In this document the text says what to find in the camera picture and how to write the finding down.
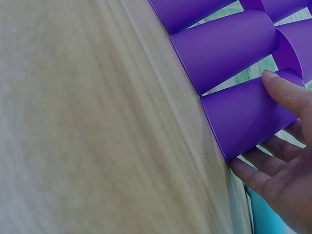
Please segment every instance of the hand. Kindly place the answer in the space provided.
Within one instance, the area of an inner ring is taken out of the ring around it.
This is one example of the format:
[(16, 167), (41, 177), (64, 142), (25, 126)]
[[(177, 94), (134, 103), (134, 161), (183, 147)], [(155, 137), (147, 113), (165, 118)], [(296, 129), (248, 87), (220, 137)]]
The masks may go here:
[(244, 155), (258, 170), (240, 159), (230, 163), (233, 172), (261, 195), (282, 219), (299, 233), (312, 233), (312, 91), (265, 71), (263, 83), (271, 97), (299, 117), (285, 129), (306, 144), (302, 149), (276, 136)]

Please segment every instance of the plastic cup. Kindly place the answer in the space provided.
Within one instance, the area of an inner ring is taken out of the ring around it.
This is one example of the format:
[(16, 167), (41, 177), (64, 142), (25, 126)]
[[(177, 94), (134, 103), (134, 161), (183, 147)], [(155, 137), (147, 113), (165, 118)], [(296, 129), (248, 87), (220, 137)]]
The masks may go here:
[(274, 23), (312, 4), (312, 0), (240, 0), (244, 10), (260, 9)]
[[(304, 86), (302, 79), (290, 68), (277, 74)], [(261, 78), (207, 95), (201, 101), (227, 161), (247, 152), (297, 119), (269, 96)]]
[(294, 69), (304, 83), (312, 79), (312, 19), (277, 27), (280, 46), (273, 53), (278, 69)]
[(268, 15), (250, 10), (171, 36), (172, 44), (199, 94), (215, 88), (278, 48)]
[(149, 0), (169, 34), (180, 32), (236, 0)]

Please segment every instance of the purple cup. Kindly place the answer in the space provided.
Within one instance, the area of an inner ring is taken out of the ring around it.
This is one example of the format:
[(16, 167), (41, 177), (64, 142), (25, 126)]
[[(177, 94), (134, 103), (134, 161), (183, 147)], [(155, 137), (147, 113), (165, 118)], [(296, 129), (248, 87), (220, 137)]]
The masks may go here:
[[(294, 70), (288, 68), (276, 73), (304, 87), (302, 79)], [(261, 78), (204, 96), (201, 101), (228, 162), (297, 119), (270, 97)]]
[(312, 19), (276, 27), (279, 48), (273, 53), (278, 69), (292, 68), (304, 83), (312, 79)]
[(312, 0), (240, 0), (244, 10), (266, 12), (274, 23), (312, 4)]
[(236, 0), (149, 0), (169, 34), (178, 33)]
[(266, 13), (250, 10), (171, 35), (171, 41), (199, 94), (213, 89), (278, 48)]

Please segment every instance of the wooden surface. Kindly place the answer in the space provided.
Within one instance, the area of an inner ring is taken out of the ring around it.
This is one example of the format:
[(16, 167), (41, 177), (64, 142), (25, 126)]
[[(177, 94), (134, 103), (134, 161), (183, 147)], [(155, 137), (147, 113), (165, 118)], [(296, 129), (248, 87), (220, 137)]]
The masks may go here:
[(147, 0), (0, 0), (2, 234), (249, 234)]

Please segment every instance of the finger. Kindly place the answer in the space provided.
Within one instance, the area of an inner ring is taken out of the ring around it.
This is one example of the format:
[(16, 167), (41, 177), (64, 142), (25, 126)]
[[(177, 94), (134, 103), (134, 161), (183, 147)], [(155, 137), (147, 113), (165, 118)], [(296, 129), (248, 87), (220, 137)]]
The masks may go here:
[(289, 125), (287, 128), (285, 128), (285, 131), (292, 135), (294, 138), (296, 138), (302, 144), (307, 144), (302, 133), (301, 120), (298, 119), (296, 122)]
[(283, 160), (272, 157), (256, 147), (245, 153), (243, 156), (259, 171), (264, 172), (270, 177), (275, 176), (286, 165), (286, 162)]
[(264, 195), (265, 187), (271, 179), (267, 174), (256, 170), (247, 163), (236, 158), (230, 163), (234, 174), (240, 178), (249, 188), (254, 190), (260, 196)]
[(264, 141), (261, 146), (269, 151), (273, 156), (285, 162), (293, 160), (302, 151), (300, 147), (290, 144), (277, 136), (273, 136)]
[(264, 71), (262, 80), (270, 96), (298, 117), (301, 117), (303, 110), (312, 103), (312, 91), (295, 85), (276, 73)]

